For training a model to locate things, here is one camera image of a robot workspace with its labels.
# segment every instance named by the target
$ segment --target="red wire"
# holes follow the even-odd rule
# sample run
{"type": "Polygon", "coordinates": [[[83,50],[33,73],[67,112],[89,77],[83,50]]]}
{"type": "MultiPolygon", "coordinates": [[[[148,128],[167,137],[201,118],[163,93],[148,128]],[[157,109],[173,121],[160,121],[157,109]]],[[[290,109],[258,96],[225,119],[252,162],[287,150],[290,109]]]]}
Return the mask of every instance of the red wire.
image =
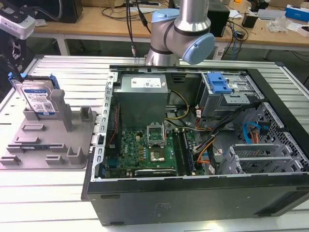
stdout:
{"type": "Polygon", "coordinates": [[[115,137],[116,131],[117,131],[117,129],[118,129],[117,114],[118,114],[118,107],[116,106],[116,111],[115,111],[115,131],[114,131],[114,134],[112,134],[111,140],[109,141],[109,143],[107,144],[107,146],[110,146],[110,143],[111,143],[112,139],[115,137]]]}

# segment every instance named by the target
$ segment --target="desk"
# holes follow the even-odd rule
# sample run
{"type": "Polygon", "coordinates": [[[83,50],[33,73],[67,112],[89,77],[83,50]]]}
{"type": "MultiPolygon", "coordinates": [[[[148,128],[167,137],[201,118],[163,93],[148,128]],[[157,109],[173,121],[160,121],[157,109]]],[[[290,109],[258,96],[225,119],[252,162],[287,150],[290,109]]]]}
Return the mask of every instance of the desk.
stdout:
{"type": "MultiPolygon", "coordinates": [[[[250,3],[242,1],[241,4],[236,4],[231,1],[229,6],[244,13],[250,3]]],[[[115,14],[114,16],[125,16],[125,14],[115,14]]],[[[146,14],[146,18],[151,21],[151,14],[146,14]]],[[[242,19],[234,19],[234,21],[241,24],[242,19]]],[[[36,28],[32,36],[57,39],[61,55],[70,54],[66,39],[130,41],[126,22],[102,16],[99,7],[84,7],[81,18],[75,24],[58,22],[47,22],[47,24],[46,27],[36,28]]],[[[309,38],[305,38],[294,31],[271,33],[267,31],[266,24],[267,21],[258,20],[253,29],[247,29],[249,38],[242,46],[272,50],[309,51],[309,38]]],[[[150,34],[140,21],[133,21],[132,29],[134,41],[150,42],[150,34]]],[[[224,49],[228,46],[231,38],[232,33],[229,28],[225,30],[222,38],[217,38],[214,59],[222,58],[224,49]]]]}
{"type": "MultiPolygon", "coordinates": [[[[53,73],[65,90],[65,102],[72,110],[89,105],[102,111],[104,90],[110,64],[143,64],[142,58],[45,56],[35,59],[26,73],[40,76],[53,73]]],[[[285,67],[274,62],[213,61],[204,67],[237,67],[258,69],[262,76],[309,131],[309,93],[285,67]]],[[[13,89],[0,103],[0,155],[24,119],[25,102],[13,89]]],[[[97,117],[93,145],[97,141],[97,117]]],[[[183,232],[183,231],[259,231],[304,232],[309,230],[309,201],[281,217],[198,221],[119,227],[102,227],[90,202],[80,195],[84,170],[9,171],[0,172],[0,228],[3,232],[183,232]]]]}

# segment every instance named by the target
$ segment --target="green circuit board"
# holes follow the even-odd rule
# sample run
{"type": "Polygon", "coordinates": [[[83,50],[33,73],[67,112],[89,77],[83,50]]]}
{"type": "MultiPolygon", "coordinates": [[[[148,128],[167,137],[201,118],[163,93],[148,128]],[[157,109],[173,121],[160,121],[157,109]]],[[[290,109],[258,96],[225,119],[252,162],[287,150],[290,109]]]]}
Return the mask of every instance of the green circuit board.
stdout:
{"type": "MultiPolygon", "coordinates": [[[[160,130],[150,132],[152,140],[162,139],[160,130]]],[[[131,176],[133,170],[138,169],[173,169],[178,172],[177,157],[174,149],[173,132],[166,131],[166,144],[164,148],[160,146],[148,147],[147,131],[125,130],[121,135],[121,152],[117,159],[107,159],[105,162],[106,178],[126,178],[131,176]]],[[[195,133],[186,131],[186,139],[190,150],[196,146],[195,133]]]]}
{"type": "MultiPolygon", "coordinates": [[[[161,139],[160,134],[152,134],[152,139],[161,139]]],[[[147,146],[147,131],[123,131],[121,141],[121,156],[119,157],[121,168],[171,168],[176,170],[173,139],[167,131],[167,144],[163,149],[149,148],[147,146]],[[152,161],[151,152],[162,150],[164,161],[152,161]]]]}

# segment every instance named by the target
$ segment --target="aluminum extrusion table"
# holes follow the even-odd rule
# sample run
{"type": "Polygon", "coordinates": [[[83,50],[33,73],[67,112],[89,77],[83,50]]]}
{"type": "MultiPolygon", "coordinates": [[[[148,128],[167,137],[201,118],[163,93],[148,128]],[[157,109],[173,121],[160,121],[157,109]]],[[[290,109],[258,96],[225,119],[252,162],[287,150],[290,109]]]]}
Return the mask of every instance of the aluminum extrusion table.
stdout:
{"type": "MultiPolygon", "coordinates": [[[[65,90],[72,110],[90,105],[101,112],[107,73],[111,64],[143,64],[143,59],[45,56],[27,68],[31,75],[52,73],[65,90]]],[[[309,131],[309,92],[285,67],[272,62],[213,61],[205,67],[258,69],[291,112],[309,131]]],[[[0,154],[5,152],[20,123],[25,103],[12,89],[0,104],[0,154]]],[[[98,119],[92,143],[97,140],[98,119]]],[[[309,201],[281,217],[102,227],[90,202],[80,200],[85,170],[0,172],[1,231],[309,231],[309,201]]]]}

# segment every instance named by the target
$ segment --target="blue plastic clip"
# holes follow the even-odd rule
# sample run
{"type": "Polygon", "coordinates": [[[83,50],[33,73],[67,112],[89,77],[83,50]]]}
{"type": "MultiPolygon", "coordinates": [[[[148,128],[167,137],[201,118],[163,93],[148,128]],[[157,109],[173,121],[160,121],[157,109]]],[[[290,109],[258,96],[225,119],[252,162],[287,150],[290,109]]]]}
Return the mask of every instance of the blue plastic clip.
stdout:
{"type": "Polygon", "coordinates": [[[60,89],[57,78],[53,76],[52,74],[49,75],[49,79],[51,79],[54,82],[54,88],[55,89],[60,89]]]}
{"type": "MultiPolygon", "coordinates": [[[[12,82],[12,80],[15,79],[14,76],[13,76],[13,73],[10,72],[10,73],[8,74],[8,76],[9,76],[9,78],[8,78],[8,79],[9,79],[9,82],[11,83],[11,85],[13,86],[13,88],[15,89],[15,86],[13,85],[13,82],[12,82]]],[[[21,73],[20,76],[21,76],[23,79],[25,79],[25,78],[27,77],[27,74],[21,73]]]]}
{"type": "Polygon", "coordinates": [[[207,74],[208,82],[213,93],[231,93],[233,92],[227,85],[227,80],[220,73],[207,74]]]}

